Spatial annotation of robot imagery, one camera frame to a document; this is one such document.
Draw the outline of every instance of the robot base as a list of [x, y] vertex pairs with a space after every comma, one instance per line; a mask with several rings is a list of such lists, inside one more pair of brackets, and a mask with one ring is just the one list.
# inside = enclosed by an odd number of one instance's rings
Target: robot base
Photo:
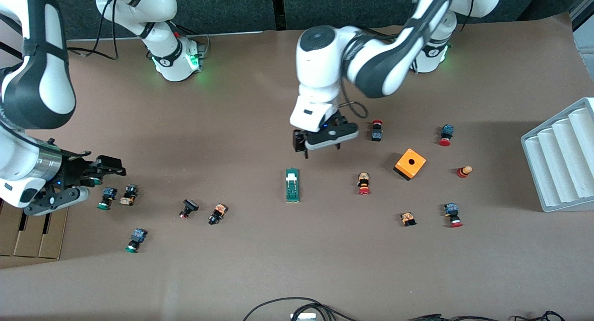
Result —
[[153, 57], [157, 72], [171, 82], [184, 81], [192, 74], [202, 71], [204, 45], [186, 37], [179, 37], [178, 41], [181, 45], [178, 48], [180, 51], [174, 52], [174, 55], [179, 55], [173, 61], [169, 57]]

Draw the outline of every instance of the orange box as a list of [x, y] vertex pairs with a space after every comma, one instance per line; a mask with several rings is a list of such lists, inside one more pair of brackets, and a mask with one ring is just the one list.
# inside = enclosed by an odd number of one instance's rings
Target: orange box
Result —
[[57, 261], [67, 213], [26, 216], [0, 199], [0, 269]]
[[399, 173], [407, 181], [410, 181], [419, 173], [420, 167], [425, 164], [426, 160], [414, 150], [408, 148], [407, 152], [394, 165], [394, 171]]

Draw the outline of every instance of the table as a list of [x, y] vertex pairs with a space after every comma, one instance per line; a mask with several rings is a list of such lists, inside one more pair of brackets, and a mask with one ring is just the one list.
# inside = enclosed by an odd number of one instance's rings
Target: table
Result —
[[[594, 93], [567, 15], [467, 25], [437, 71], [409, 74], [384, 99], [348, 85], [370, 111], [362, 121], [344, 109], [362, 135], [309, 160], [293, 152], [289, 125], [300, 33], [212, 37], [204, 71], [182, 83], [163, 80], [139, 40], [118, 42], [117, 62], [71, 55], [75, 115], [30, 134], [121, 158], [128, 176], [105, 186], [135, 183], [141, 194], [134, 207], [104, 212], [95, 188], [69, 212], [59, 262], [0, 271], [3, 319], [240, 320], [291, 295], [359, 320], [505, 320], [547, 309], [592, 317], [594, 213], [543, 213], [520, 146], [521, 135]], [[366, 134], [374, 119], [384, 121], [380, 143]], [[437, 145], [444, 124], [456, 127], [449, 148]], [[407, 148], [427, 159], [411, 181], [392, 171]], [[465, 165], [474, 171], [459, 179]], [[299, 169], [298, 204], [285, 203], [287, 167]], [[184, 199], [200, 210], [182, 221]], [[462, 228], [443, 216], [451, 201]], [[218, 202], [229, 212], [209, 226]], [[416, 226], [401, 225], [408, 211]], [[130, 255], [135, 228], [149, 235]], [[300, 305], [252, 318], [286, 320]]]

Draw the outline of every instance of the black button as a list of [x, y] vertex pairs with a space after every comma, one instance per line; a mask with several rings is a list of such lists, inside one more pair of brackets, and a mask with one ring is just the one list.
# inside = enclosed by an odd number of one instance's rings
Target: black button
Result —
[[35, 189], [27, 189], [23, 192], [23, 194], [21, 195], [21, 203], [28, 203], [29, 201], [31, 201], [33, 199], [33, 197], [35, 197], [35, 195], [37, 194], [37, 190]]

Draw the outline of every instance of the green indicator light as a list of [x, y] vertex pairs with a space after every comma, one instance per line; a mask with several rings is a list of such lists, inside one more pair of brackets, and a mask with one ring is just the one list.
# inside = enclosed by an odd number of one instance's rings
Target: green indicator light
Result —
[[186, 55], [187, 63], [189, 63], [190, 67], [195, 70], [200, 67], [200, 61], [196, 55]]
[[447, 52], [447, 45], [444, 46], [444, 53], [443, 53], [443, 55], [441, 55], [441, 60], [439, 61], [440, 63], [446, 59], [446, 52]]

